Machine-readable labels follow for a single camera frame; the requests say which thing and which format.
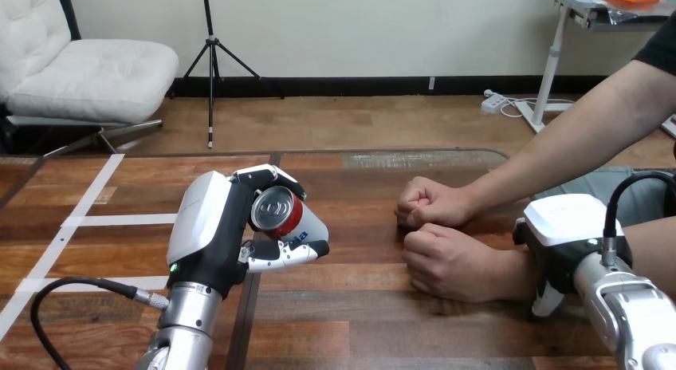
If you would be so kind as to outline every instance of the red can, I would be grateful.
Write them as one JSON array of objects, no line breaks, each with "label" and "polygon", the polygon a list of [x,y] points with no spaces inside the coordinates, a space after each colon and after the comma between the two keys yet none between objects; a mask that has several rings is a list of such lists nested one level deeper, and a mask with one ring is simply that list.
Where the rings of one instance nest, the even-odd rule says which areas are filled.
[{"label": "red can", "polygon": [[251,222],[282,242],[328,242],[326,225],[286,187],[263,191],[251,207]]}]

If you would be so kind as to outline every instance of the wrist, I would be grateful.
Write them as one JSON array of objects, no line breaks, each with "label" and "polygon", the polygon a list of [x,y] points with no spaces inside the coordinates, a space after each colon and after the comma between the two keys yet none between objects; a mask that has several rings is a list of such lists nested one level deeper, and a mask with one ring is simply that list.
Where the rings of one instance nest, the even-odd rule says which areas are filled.
[{"label": "wrist", "polygon": [[536,296],[537,267],[527,250],[497,250],[493,265],[494,300],[532,301]]},{"label": "wrist", "polygon": [[464,205],[467,212],[467,219],[473,218],[489,209],[485,196],[486,192],[481,188],[481,184],[477,183],[477,181],[461,188],[465,198]]}]

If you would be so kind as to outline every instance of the power cord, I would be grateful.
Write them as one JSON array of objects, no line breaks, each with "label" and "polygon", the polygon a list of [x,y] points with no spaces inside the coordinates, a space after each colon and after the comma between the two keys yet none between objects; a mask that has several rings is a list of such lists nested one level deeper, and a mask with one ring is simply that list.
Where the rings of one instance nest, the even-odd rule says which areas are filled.
[{"label": "power cord", "polygon": [[70,370],[70,367],[68,366],[68,364],[66,364],[65,360],[63,359],[63,357],[61,357],[56,348],[54,348],[52,342],[49,341],[49,338],[47,337],[47,334],[45,334],[45,330],[42,328],[42,324],[40,323],[38,311],[40,310],[40,304],[42,303],[42,300],[44,300],[45,297],[47,297],[47,294],[51,293],[56,288],[68,284],[94,285],[98,286],[101,289],[106,289],[113,293],[121,294],[126,298],[132,300],[136,297],[136,293],[138,291],[138,288],[136,288],[135,286],[120,284],[119,282],[109,281],[104,278],[65,277],[52,282],[51,284],[45,286],[44,289],[37,292],[35,298],[33,299],[33,304],[30,306],[30,323],[33,324],[33,329],[37,334],[37,338],[40,339],[42,346],[45,347],[47,353],[52,357],[54,362],[56,362],[56,364],[62,370]]},{"label": "power cord", "polygon": [[[491,97],[492,95],[494,95],[496,93],[497,92],[493,92],[493,91],[487,89],[487,90],[484,91],[484,96],[485,97]],[[523,98],[509,97],[509,96],[503,96],[503,97],[507,100],[507,104],[505,104],[504,107],[500,108],[500,113],[502,115],[505,115],[507,117],[512,117],[512,118],[519,118],[519,117],[522,117],[523,115],[521,115],[521,114],[519,114],[519,115],[508,114],[507,112],[505,112],[505,107],[507,107],[508,105],[516,108],[517,103],[519,103],[519,102],[524,102],[524,103],[531,104],[531,105],[536,105],[536,103],[537,103],[536,97],[523,97]],[[574,100],[568,100],[568,99],[547,99],[547,103],[570,103],[570,104],[574,104],[575,101]]]},{"label": "power cord", "polygon": [[666,189],[676,194],[676,180],[672,175],[660,171],[644,171],[633,174],[622,181],[613,191],[606,210],[605,225],[603,226],[603,246],[601,250],[601,263],[603,266],[614,266],[616,258],[616,238],[617,228],[615,220],[617,219],[617,207],[619,196],[622,195],[631,184],[643,179],[658,179],[666,184]]}]

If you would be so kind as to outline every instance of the robotic hand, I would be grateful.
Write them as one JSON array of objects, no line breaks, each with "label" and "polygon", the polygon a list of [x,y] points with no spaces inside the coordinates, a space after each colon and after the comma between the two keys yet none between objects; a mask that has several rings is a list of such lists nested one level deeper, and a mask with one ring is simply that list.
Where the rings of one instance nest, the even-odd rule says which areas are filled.
[{"label": "robotic hand", "polygon": [[648,278],[633,274],[614,215],[619,233],[604,233],[606,213],[590,195],[559,195],[533,201],[517,220],[514,242],[528,245],[539,269],[533,315],[546,317],[565,294],[577,293],[620,368],[675,369],[676,307]]},{"label": "robotic hand", "polygon": [[[328,230],[303,203],[295,204],[302,207],[299,212],[305,221],[296,220],[293,231],[298,235],[268,233],[281,239],[249,241],[242,246],[246,224],[256,214],[251,212],[254,198],[277,186],[293,193],[290,198],[306,197],[294,178],[269,164],[236,171],[231,177],[208,172],[188,187],[167,252],[168,300],[147,292],[136,297],[161,309],[162,315],[148,352],[134,369],[204,370],[218,306],[233,285],[242,283],[247,270],[280,269],[328,253]],[[293,205],[267,202],[255,211],[277,217]],[[297,231],[307,226],[310,229]]]}]

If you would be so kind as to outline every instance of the desk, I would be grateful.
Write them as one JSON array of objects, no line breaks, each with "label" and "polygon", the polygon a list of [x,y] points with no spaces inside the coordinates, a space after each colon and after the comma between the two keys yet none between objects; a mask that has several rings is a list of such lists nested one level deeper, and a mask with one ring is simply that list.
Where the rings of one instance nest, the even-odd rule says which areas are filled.
[{"label": "desk", "polygon": [[[556,67],[559,64],[561,46],[569,18],[592,31],[655,31],[676,10],[676,0],[663,0],[660,3],[648,5],[636,5],[621,0],[554,0],[554,8],[559,13],[559,23],[556,27],[554,42],[549,49],[535,108],[531,108],[525,102],[516,103],[524,120],[535,132],[544,129],[542,117],[545,112],[565,111],[571,105],[547,103]],[[671,120],[665,121],[662,127],[676,137],[676,124]]]},{"label": "desk", "polygon": [[[579,302],[534,323],[527,305],[442,301],[411,288],[401,259],[404,234],[392,214],[405,183],[425,175],[460,186],[505,157],[408,151],[46,161],[0,210],[0,321],[12,317],[8,308],[18,313],[0,332],[0,368],[53,368],[30,326],[35,289],[24,281],[40,277],[34,268],[41,257],[46,278],[127,278],[162,289],[171,216],[187,186],[205,171],[227,174],[269,161],[304,184],[308,205],[330,230],[331,252],[235,286],[219,310],[209,369],[615,367]],[[85,216],[73,219],[77,204]],[[512,249],[524,207],[494,211],[463,231]],[[50,294],[41,308],[46,332],[73,368],[132,368],[159,313],[91,290]],[[28,297],[17,302],[24,292]]]}]

